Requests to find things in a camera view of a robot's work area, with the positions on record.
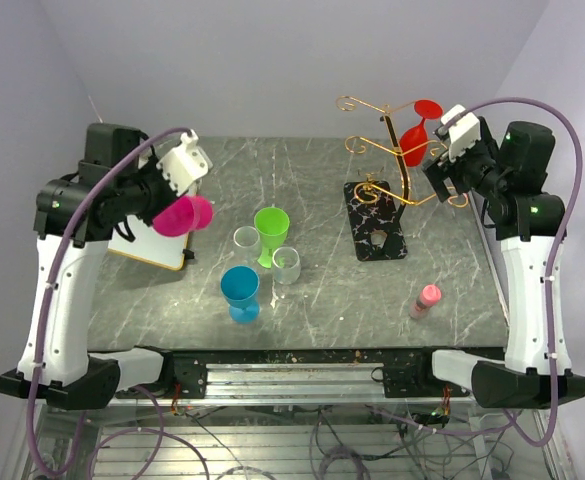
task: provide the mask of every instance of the pink cup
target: pink cup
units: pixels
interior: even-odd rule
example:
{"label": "pink cup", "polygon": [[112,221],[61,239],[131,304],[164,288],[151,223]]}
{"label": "pink cup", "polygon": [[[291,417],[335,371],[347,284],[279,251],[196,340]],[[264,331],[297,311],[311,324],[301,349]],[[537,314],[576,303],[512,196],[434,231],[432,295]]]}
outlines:
{"label": "pink cup", "polygon": [[202,230],[212,221],[212,205],[200,195],[184,195],[159,213],[152,226],[165,237],[178,237],[192,230]]}

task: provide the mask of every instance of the gray marble tabletop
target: gray marble tabletop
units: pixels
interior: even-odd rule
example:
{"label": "gray marble tabletop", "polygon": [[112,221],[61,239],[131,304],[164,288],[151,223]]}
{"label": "gray marble tabletop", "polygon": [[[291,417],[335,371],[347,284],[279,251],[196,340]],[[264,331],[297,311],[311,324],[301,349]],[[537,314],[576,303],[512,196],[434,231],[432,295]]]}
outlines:
{"label": "gray marble tabletop", "polygon": [[[400,190],[394,158],[377,149],[354,155],[342,140],[207,138],[214,162],[201,193],[215,203],[214,221],[190,237],[196,254],[171,272],[108,254],[89,329],[92,350],[134,345],[164,348],[374,348],[501,346],[505,316],[471,206],[432,200],[407,207],[401,220],[408,256],[359,262],[343,184],[379,171]],[[432,190],[412,169],[414,198]],[[228,316],[223,273],[236,264],[232,234],[252,225],[262,207],[290,216],[286,241],[301,254],[297,283],[275,284],[259,267],[261,313],[249,325]],[[422,320],[408,316],[420,289],[436,283],[443,299]]]}

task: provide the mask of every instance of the transparent cup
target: transparent cup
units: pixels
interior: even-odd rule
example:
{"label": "transparent cup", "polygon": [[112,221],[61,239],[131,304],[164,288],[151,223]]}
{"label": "transparent cup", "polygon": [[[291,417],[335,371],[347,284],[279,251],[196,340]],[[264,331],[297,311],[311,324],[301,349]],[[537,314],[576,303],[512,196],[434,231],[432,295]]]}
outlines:
{"label": "transparent cup", "polygon": [[237,228],[233,239],[235,262],[255,266],[261,255],[261,237],[257,229],[248,225]]}
{"label": "transparent cup", "polygon": [[301,275],[299,252],[292,247],[280,247],[272,255],[272,275],[281,285],[291,285]]}

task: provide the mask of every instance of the bottle cap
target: bottle cap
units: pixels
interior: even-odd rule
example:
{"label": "bottle cap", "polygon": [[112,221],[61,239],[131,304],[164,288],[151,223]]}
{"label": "bottle cap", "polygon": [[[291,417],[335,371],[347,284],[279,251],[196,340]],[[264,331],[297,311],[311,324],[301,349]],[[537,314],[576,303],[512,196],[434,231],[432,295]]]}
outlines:
{"label": "bottle cap", "polygon": [[436,305],[441,300],[441,289],[436,285],[426,285],[421,292],[421,301],[428,307]]}

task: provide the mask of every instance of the pink bottle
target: pink bottle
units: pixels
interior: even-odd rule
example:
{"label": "pink bottle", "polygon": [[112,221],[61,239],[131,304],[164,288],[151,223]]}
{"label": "pink bottle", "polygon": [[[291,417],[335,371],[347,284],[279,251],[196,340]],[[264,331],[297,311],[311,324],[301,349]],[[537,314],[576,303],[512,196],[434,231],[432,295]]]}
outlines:
{"label": "pink bottle", "polygon": [[436,285],[427,285],[410,305],[410,316],[415,319],[425,317],[430,308],[441,300],[441,290]]}

